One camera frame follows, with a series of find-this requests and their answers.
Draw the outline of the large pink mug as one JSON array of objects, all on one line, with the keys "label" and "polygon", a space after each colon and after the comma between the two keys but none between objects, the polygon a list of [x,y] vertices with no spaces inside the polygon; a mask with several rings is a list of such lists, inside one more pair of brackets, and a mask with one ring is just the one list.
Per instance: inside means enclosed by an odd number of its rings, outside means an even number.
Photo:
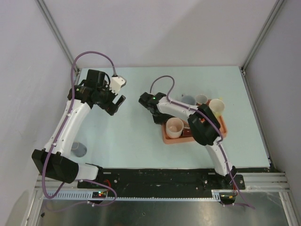
[{"label": "large pink mug", "polygon": [[166,122],[166,134],[169,138],[179,138],[183,132],[184,123],[181,119],[173,117]]}]

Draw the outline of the orange plastic tray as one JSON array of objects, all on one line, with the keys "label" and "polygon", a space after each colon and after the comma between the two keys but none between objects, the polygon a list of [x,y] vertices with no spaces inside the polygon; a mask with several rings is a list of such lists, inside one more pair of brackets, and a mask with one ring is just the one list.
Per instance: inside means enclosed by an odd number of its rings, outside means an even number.
[{"label": "orange plastic tray", "polygon": [[196,141],[206,146],[213,145],[214,141],[221,141],[227,135],[222,117],[216,118],[208,105],[187,105],[179,101],[162,98],[157,104],[160,113],[169,114],[188,124],[192,136],[171,139],[166,134],[166,123],[162,126],[163,140],[166,144],[177,144]]}]

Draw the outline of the grey footed cup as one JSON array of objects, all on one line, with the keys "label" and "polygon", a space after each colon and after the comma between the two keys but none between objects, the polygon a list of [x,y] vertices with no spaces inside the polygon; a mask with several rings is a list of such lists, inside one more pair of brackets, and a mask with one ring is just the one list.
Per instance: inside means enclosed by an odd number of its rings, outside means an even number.
[{"label": "grey footed cup", "polygon": [[182,95],[181,102],[187,105],[196,105],[196,100],[191,95]]}]

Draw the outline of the pink textured mug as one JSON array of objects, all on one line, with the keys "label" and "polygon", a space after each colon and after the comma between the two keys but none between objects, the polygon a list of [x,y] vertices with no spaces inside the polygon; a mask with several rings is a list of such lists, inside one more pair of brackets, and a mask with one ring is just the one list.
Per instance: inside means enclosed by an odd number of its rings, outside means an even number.
[{"label": "pink textured mug", "polygon": [[195,100],[197,105],[207,104],[208,97],[203,94],[198,94],[195,96]]}]

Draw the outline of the grey printed mug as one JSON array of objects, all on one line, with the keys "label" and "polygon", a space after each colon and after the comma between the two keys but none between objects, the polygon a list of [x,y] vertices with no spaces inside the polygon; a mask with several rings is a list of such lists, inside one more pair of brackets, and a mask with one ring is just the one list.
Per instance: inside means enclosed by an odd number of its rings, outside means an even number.
[{"label": "grey printed mug", "polygon": [[71,152],[76,157],[83,157],[87,153],[87,148],[84,144],[82,144],[80,142],[73,142],[72,147],[71,147]]}]

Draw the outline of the yellow mug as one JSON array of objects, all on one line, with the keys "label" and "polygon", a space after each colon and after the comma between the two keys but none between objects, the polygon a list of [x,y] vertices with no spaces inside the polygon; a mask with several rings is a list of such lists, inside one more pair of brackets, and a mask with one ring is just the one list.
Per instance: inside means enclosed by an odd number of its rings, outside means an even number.
[{"label": "yellow mug", "polygon": [[225,104],[220,99],[212,99],[208,106],[216,118],[220,117],[225,109]]}]

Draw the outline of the brown striped mug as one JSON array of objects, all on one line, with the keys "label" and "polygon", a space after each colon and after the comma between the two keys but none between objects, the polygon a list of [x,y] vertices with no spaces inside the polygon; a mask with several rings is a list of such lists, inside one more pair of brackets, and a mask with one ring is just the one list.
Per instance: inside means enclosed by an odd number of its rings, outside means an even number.
[{"label": "brown striped mug", "polygon": [[191,129],[188,124],[184,124],[182,136],[183,137],[191,137],[192,136],[192,132],[191,132]]}]

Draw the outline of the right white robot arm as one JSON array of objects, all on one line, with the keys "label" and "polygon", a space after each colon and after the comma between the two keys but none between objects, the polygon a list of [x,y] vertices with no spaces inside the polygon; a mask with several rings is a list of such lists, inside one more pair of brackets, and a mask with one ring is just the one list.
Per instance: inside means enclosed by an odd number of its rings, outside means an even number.
[{"label": "right white robot arm", "polygon": [[143,93],[138,102],[150,111],[155,124],[167,124],[169,119],[178,118],[188,123],[194,140],[204,146],[219,175],[217,183],[227,189],[234,184],[237,170],[230,163],[222,146],[223,135],[220,123],[208,105],[188,105],[170,99],[166,94]]}]

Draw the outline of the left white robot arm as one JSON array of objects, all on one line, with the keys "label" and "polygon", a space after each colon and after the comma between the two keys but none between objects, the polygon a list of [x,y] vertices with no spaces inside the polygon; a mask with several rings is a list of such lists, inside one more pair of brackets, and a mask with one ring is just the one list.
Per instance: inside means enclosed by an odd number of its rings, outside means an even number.
[{"label": "left white robot arm", "polygon": [[98,166],[76,163],[70,155],[78,130],[93,106],[97,105],[113,116],[126,99],[120,96],[114,102],[126,85],[126,79],[113,75],[106,81],[107,76],[105,72],[89,69],[87,77],[70,89],[65,111],[53,135],[42,150],[35,149],[32,153],[32,160],[41,175],[68,184],[75,180],[88,180],[94,188],[104,184],[104,176],[98,172]]}]

